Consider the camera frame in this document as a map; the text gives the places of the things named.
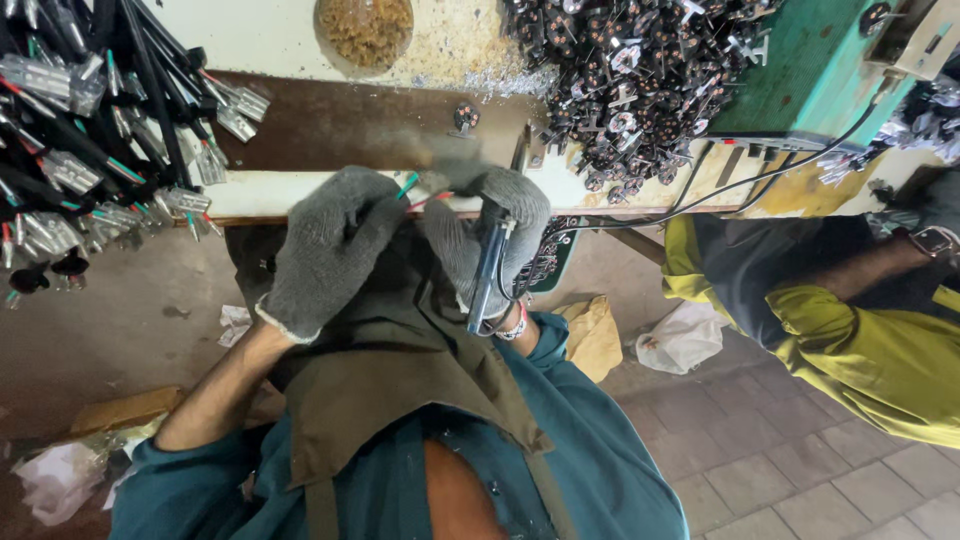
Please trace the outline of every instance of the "yellow jacket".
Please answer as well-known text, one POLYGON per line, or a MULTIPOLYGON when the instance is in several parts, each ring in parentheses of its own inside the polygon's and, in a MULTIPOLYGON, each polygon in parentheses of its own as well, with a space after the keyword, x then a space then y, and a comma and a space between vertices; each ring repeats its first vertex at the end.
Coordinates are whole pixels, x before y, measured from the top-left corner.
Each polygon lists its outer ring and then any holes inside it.
MULTIPOLYGON (((710 302, 730 319, 704 276, 692 218, 667 222, 664 244, 663 294, 710 302)), ((960 311, 960 294, 946 287, 933 300, 960 311)), ((960 326, 851 307, 811 284, 777 288, 766 301, 790 334, 774 354, 794 377, 881 430, 960 448, 960 326)))

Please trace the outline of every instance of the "work glove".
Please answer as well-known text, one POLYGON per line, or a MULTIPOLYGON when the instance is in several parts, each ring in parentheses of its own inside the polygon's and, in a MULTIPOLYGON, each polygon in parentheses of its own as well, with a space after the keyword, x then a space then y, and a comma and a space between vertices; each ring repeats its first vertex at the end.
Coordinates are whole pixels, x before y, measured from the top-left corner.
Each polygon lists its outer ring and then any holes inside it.
POLYGON ((393 180, 347 167, 290 210, 274 286, 256 312, 296 343, 312 342, 373 270, 410 202, 393 180))
MULTIPOLYGON (((474 222, 458 221, 453 210, 441 201, 431 201, 424 209, 424 233, 457 289, 461 310, 467 312, 476 286, 481 244, 494 225, 492 203, 516 220, 503 253, 503 283, 510 291, 520 269, 537 254, 550 218, 550 201, 530 179, 489 163, 451 160, 439 163, 434 170, 450 180, 454 193, 485 199, 480 219, 474 222)), ((495 288, 484 318, 502 315, 510 302, 495 288)))

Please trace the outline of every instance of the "paving tile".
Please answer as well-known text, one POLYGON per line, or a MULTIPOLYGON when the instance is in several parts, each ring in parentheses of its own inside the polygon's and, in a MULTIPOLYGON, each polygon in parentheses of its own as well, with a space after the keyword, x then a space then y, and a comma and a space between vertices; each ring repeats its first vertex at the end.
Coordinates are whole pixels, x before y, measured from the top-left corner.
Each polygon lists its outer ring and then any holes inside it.
POLYGON ((703 475, 682 479, 670 486, 684 505, 684 515, 691 534, 716 528, 733 517, 703 475))
POLYGON ((874 523, 883 523, 924 501, 880 461, 834 480, 833 485, 874 523))
POLYGON ((960 486, 960 467, 926 444, 901 450, 883 462, 928 499, 960 486))
POLYGON ((702 473, 727 461, 727 454, 703 430, 667 433, 646 444, 668 481, 702 473))
POLYGON ((763 452, 783 442, 780 432, 755 410, 725 418, 707 431, 731 458, 763 452))
POLYGON ((906 517, 933 540, 956 540, 960 537, 960 495, 945 493, 907 512, 906 517))
POLYGON ((763 508, 757 513, 707 533, 707 540, 797 540, 777 512, 763 508))
POLYGON ((815 392, 810 392, 806 396, 813 400, 813 403, 817 404, 821 409, 824 410, 826 414, 830 415, 830 418, 836 420, 837 422, 846 422, 856 418, 856 415, 853 414, 851 410, 828 396, 825 392, 817 390, 815 392))
POLYGON ((937 446, 937 445, 930 445, 930 446, 935 448, 937 452, 939 452, 940 454, 945 455, 947 459, 949 459, 953 463, 960 465, 960 449, 948 448, 946 446, 937 446))
POLYGON ((833 419, 807 396, 794 396, 781 402, 773 402, 761 412, 784 437, 803 437, 835 424, 833 419))
POLYGON ((913 446, 915 444, 920 444, 920 441, 915 439, 908 439, 906 437, 901 437, 899 435, 891 435, 890 433, 883 433, 890 439, 890 442, 894 443, 894 446, 897 448, 906 448, 908 446, 913 446))
POLYGON ((794 493, 793 484, 763 454, 707 471, 704 476, 727 507, 743 515, 794 493))
POLYGON ((803 393, 796 378, 790 375, 779 360, 772 360, 748 370, 757 382, 763 385, 776 400, 799 396, 803 393))
POLYGON ((770 392, 744 371, 705 384, 704 389, 727 414, 753 410, 774 401, 770 392))
POLYGON ((727 417, 699 384, 655 392, 647 403, 671 433, 696 430, 727 417))
POLYGON ((838 454, 854 467, 897 450, 883 431, 859 418, 827 428, 820 435, 838 454))
POLYGON ((839 540, 870 527, 867 518, 829 483, 774 504, 774 509, 801 540, 839 540))
POLYGON ((816 433, 769 450, 767 457, 801 490, 850 470, 850 465, 843 457, 820 440, 816 433))
POLYGON ((868 532, 859 540, 929 540, 910 520, 899 517, 887 525, 868 532))
POLYGON ((640 436, 640 440, 644 444, 666 435, 666 428, 649 406, 639 402, 630 402, 621 405, 620 408, 630 419, 636 434, 640 436))

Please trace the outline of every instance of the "wristband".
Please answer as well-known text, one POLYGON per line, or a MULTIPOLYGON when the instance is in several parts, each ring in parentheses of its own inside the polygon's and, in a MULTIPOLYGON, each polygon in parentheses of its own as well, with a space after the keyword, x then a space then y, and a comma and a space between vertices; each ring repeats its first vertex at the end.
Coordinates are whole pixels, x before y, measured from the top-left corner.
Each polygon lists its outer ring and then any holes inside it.
POLYGON ((510 330, 499 331, 494 334, 504 341, 513 341, 523 335, 524 331, 527 330, 527 308, 522 302, 517 303, 520 305, 520 320, 516 323, 516 326, 510 330))

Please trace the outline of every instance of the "white paper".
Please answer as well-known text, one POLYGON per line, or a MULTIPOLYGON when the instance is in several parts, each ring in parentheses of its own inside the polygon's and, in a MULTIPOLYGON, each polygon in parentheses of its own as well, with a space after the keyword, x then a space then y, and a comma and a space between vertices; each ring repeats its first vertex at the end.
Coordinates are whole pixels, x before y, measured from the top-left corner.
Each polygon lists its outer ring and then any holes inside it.
POLYGON ((232 347, 252 325, 250 312, 245 307, 223 306, 220 309, 220 326, 227 327, 227 331, 220 336, 217 343, 232 347))

